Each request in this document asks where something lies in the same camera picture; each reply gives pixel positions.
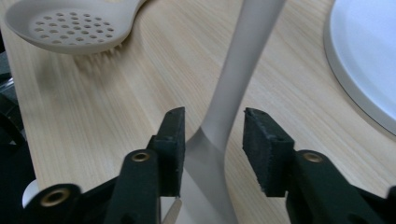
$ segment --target wooden table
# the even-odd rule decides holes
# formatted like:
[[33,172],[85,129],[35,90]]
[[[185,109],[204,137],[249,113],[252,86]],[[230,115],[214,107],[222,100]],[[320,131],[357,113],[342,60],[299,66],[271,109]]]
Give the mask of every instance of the wooden table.
[[[167,110],[186,106],[186,139],[199,127],[219,78],[241,0],[148,0],[132,34],[85,56],[36,48],[0,24],[40,188],[84,191],[114,177],[145,148]],[[296,141],[327,155],[354,185],[385,196],[396,184],[396,136],[362,112],[327,63],[322,31],[331,0],[289,0],[237,115],[226,173],[240,223],[289,222],[267,199],[241,149],[243,110],[268,112]]]

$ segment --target wood grain surface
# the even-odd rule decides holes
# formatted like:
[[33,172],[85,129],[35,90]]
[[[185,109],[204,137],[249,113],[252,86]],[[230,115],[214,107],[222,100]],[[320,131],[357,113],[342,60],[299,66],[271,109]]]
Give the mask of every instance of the wood grain surface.
[[[84,191],[116,176],[145,148],[167,110],[186,106],[186,139],[219,78],[241,0],[148,0],[131,35],[107,52],[72,56],[28,44],[0,25],[40,188]],[[284,199],[267,199],[242,151],[243,110],[269,113],[296,149],[327,155],[350,183],[385,196],[396,185],[396,136],[350,100],[330,69],[322,33],[332,0],[289,0],[236,118],[226,173],[240,223],[288,223]]]

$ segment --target white plastic ladle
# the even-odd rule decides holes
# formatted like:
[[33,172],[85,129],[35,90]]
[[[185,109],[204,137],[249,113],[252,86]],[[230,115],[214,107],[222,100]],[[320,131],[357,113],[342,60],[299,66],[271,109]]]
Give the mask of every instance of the white plastic ladle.
[[205,119],[187,142],[178,224],[238,223],[224,157],[235,116],[284,0],[245,0]]
[[22,0],[6,13],[7,26],[42,49],[89,54],[120,44],[146,0]]

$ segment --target metal screw hole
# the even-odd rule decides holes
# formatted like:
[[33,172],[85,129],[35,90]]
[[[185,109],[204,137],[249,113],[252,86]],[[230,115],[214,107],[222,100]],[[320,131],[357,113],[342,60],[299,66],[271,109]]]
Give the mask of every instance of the metal screw hole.
[[52,207],[64,202],[70,196],[69,189],[55,189],[46,194],[40,201],[44,207]]
[[308,161],[312,161],[312,162],[322,162],[323,161],[323,159],[318,154],[315,154],[312,152],[306,152],[303,156]]
[[149,159],[149,154],[146,152],[140,152],[132,156],[133,161],[146,161]]

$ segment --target plastic utensil handle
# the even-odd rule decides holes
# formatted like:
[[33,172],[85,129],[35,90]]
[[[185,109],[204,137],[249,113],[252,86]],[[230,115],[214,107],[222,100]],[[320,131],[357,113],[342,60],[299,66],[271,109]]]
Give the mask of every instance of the plastic utensil handle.
[[202,130],[225,148],[237,110],[284,0],[245,0]]

